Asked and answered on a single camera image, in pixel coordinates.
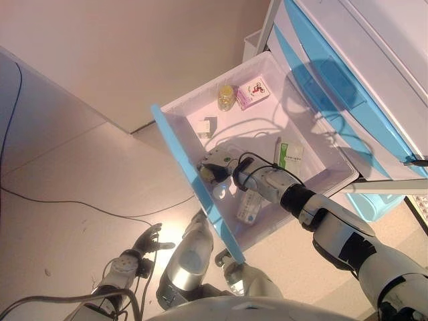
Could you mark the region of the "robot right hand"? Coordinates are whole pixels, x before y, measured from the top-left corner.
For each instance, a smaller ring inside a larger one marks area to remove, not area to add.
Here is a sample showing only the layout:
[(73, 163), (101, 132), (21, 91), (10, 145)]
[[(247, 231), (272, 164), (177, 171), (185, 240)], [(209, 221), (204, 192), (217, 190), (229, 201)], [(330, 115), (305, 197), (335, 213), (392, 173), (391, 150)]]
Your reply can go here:
[(238, 163), (240, 150), (228, 147), (215, 147), (207, 152), (197, 165), (200, 177), (210, 184), (222, 183), (228, 179)]

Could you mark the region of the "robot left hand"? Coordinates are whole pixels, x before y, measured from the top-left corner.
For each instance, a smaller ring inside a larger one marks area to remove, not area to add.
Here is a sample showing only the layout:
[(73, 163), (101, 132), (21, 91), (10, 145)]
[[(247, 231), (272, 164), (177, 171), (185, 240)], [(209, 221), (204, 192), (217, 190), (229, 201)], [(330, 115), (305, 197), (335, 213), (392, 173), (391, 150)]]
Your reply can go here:
[(159, 250), (170, 250), (175, 248), (173, 242), (160, 242), (158, 240), (159, 232), (162, 229), (162, 223), (156, 223), (150, 226), (140, 237), (135, 241), (133, 249), (140, 252), (141, 256), (146, 253), (152, 253)]

